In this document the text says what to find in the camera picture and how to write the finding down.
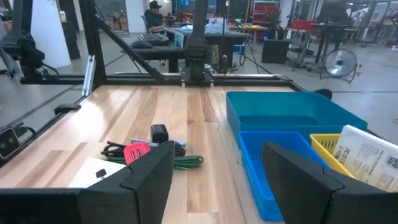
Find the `black device behind table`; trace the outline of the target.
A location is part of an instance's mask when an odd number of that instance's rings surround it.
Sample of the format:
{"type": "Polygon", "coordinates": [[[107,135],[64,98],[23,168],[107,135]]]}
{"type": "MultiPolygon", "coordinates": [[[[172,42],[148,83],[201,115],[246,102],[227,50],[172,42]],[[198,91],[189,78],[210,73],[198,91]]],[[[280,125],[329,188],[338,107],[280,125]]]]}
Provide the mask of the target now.
{"type": "Polygon", "coordinates": [[[329,100],[332,99],[333,93],[331,90],[329,89],[319,89],[319,90],[315,90],[315,93],[319,93],[321,95],[323,95],[325,98],[328,98],[329,100]]]}

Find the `white box with black print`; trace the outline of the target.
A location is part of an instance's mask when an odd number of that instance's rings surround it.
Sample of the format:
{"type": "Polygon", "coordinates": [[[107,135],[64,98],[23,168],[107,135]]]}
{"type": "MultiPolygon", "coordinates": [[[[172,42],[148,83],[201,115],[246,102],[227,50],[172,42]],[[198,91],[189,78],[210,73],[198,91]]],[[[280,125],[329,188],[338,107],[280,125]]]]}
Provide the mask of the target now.
{"type": "Polygon", "coordinates": [[[69,188],[87,188],[124,168],[125,165],[104,161],[92,157],[87,158],[74,176],[69,188]]]}

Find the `black charger adapter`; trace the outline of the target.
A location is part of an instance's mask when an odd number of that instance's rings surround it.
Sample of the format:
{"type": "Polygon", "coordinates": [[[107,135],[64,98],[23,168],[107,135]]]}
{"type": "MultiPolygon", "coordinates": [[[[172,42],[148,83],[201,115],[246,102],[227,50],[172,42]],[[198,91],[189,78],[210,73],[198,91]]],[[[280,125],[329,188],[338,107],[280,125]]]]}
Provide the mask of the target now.
{"type": "Polygon", "coordinates": [[[161,144],[169,140],[169,133],[164,124],[153,124],[150,127],[152,142],[161,144]]]}

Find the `black table edge clamp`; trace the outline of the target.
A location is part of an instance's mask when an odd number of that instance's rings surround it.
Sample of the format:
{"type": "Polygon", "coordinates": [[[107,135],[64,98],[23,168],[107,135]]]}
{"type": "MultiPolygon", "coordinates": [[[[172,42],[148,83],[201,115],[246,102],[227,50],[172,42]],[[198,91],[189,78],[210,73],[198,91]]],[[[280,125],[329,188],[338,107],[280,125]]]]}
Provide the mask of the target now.
{"type": "Polygon", "coordinates": [[[53,111],[55,115],[69,113],[71,111],[78,111],[81,109],[81,105],[79,104],[62,104],[57,106],[53,111]]]}

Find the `black desk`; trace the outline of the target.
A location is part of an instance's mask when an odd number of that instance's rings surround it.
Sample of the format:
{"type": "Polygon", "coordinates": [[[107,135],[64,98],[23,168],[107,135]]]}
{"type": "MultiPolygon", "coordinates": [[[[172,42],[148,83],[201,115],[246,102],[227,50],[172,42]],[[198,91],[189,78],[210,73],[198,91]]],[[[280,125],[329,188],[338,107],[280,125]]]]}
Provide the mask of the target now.
{"type": "MultiPolygon", "coordinates": [[[[168,60],[169,61],[169,72],[178,72],[178,60],[185,59],[185,66],[189,66],[189,61],[185,58],[183,54],[183,49],[176,47],[174,45],[174,38],[178,34],[184,36],[184,42],[191,32],[179,31],[174,28],[165,28],[167,37],[169,38],[168,45],[155,46],[146,49],[136,49],[134,44],[130,44],[130,48],[133,49],[137,54],[139,54],[145,60],[168,60]]],[[[228,57],[228,67],[232,67],[233,63],[233,50],[235,45],[241,45],[245,41],[249,40],[251,36],[249,34],[235,32],[235,31],[225,31],[223,33],[205,33],[205,39],[208,45],[217,45],[219,47],[218,53],[220,57],[226,55],[228,57]]]]}

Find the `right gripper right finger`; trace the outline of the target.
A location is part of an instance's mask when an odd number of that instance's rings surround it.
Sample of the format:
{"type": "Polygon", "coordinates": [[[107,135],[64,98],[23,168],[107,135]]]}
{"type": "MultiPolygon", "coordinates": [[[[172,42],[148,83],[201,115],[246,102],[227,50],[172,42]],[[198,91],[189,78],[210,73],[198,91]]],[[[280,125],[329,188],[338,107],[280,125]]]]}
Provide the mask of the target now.
{"type": "Polygon", "coordinates": [[[262,163],[285,224],[398,224],[389,193],[265,142],[262,163]]]}

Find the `white box on desk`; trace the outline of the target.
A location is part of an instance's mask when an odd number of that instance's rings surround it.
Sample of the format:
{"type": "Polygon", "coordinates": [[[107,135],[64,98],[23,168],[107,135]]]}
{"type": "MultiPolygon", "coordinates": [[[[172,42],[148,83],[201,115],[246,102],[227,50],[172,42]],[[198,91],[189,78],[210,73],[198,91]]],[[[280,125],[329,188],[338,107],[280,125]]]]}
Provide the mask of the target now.
{"type": "Polygon", "coordinates": [[[224,34],[228,31],[228,20],[224,17],[211,17],[205,25],[206,34],[224,34]]]}

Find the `silver frame bracket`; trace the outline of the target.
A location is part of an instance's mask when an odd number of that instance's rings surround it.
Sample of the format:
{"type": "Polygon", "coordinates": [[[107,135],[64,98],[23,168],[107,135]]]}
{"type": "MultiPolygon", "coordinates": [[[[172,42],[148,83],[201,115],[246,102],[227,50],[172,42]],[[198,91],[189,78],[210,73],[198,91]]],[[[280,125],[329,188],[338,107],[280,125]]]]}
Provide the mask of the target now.
{"type": "Polygon", "coordinates": [[[93,79],[95,74],[96,59],[94,55],[88,57],[86,64],[85,76],[82,86],[82,96],[89,96],[92,93],[93,79]]]}

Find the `black aluminium frame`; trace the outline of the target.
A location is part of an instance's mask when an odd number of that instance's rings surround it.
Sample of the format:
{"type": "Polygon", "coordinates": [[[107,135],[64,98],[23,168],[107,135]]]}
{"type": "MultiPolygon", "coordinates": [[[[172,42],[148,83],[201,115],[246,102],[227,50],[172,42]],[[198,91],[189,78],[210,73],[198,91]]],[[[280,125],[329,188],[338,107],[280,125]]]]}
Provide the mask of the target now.
{"type": "MultiPolygon", "coordinates": [[[[94,0],[79,0],[81,14],[83,19],[83,27],[85,29],[86,44],[89,55],[94,55],[96,59],[95,74],[93,84],[95,88],[101,85],[135,85],[135,86],[182,86],[181,74],[172,73],[167,75],[160,73],[156,68],[148,64],[135,51],[131,50],[125,41],[119,38],[108,26],[101,20],[95,11],[94,0]],[[144,74],[132,73],[125,76],[106,75],[103,52],[99,37],[99,31],[107,34],[121,49],[131,57],[132,61],[138,63],[144,70],[144,74]]],[[[33,0],[14,0],[12,12],[12,29],[10,31],[28,32],[32,24],[32,6],[33,0]]],[[[293,91],[302,91],[302,87],[298,86],[291,79],[284,78],[280,75],[235,75],[227,74],[213,75],[213,86],[287,86],[293,91]]],[[[63,77],[45,77],[40,75],[38,80],[22,79],[23,84],[55,84],[55,85],[71,85],[83,84],[84,77],[76,75],[67,75],[63,77]]]]}

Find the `red shelf rack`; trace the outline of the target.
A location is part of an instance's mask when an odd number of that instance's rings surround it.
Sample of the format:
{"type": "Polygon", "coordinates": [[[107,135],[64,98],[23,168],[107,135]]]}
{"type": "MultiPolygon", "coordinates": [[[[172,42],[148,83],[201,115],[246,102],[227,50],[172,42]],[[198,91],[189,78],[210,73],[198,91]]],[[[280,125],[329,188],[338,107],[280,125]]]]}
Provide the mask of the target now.
{"type": "Polygon", "coordinates": [[[266,26],[279,12],[280,0],[254,0],[252,3],[252,23],[266,26]]]}

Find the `slim white text-printed box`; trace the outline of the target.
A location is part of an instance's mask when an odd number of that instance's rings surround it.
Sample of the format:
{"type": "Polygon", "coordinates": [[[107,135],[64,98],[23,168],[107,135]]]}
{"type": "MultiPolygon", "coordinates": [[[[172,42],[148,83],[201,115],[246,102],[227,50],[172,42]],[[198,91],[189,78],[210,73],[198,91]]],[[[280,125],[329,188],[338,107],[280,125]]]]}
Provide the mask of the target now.
{"type": "Polygon", "coordinates": [[[398,192],[398,145],[346,125],[333,157],[358,180],[386,192],[398,192]]]}

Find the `small yellow plastic basket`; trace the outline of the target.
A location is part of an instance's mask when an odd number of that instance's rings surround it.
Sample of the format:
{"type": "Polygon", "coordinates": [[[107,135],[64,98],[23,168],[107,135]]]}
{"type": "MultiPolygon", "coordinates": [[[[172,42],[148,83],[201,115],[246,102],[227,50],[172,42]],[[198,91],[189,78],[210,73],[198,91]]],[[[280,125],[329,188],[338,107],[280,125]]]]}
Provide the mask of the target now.
{"type": "Polygon", "coordinates": [[[355,179],[355,176],[333,157],[339,137],[340,134],[311,134],[311,145],[333,170],[355,179]]]}

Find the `black cabinet box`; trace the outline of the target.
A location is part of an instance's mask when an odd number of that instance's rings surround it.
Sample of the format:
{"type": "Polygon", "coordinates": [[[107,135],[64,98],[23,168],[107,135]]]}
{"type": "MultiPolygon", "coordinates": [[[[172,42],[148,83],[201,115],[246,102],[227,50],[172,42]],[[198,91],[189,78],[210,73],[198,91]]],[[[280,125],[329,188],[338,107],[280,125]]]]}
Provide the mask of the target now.
{"type": "Polygon", "coordinates": [[[287,61],[289,40],[265,40],[262,48],[261,62],[284,64],[287,61]]]}

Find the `pink usb charger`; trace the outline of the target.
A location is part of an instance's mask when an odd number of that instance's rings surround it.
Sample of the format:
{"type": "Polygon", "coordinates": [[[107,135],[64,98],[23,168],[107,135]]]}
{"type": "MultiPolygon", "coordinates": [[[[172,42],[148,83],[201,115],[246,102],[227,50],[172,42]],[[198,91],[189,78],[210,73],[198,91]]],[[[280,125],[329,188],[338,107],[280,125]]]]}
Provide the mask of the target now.
{"type": "Polygon", "coordinates": [[[138,160],[150,151],[150,146],[144,142],[135,142],[126,146],[123,150],[124,159],[127,165],[138,160]]]}

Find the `small blue plastic basket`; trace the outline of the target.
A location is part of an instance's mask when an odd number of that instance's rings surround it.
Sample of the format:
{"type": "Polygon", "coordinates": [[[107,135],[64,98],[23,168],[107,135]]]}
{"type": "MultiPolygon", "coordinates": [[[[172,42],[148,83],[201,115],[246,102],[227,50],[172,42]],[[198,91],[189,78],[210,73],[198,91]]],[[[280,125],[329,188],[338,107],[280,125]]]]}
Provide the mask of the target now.
{"type": "Polygon", "coordinates": [[[276,143],[321,165],[326,162],[310,143],[296,132],[241,131],[237,135],[246,177],[256,203],[259,216],[265,222],[281,222],[282,214],[274,199],[262,165],[262,148],[265,142],[276,143]]]}

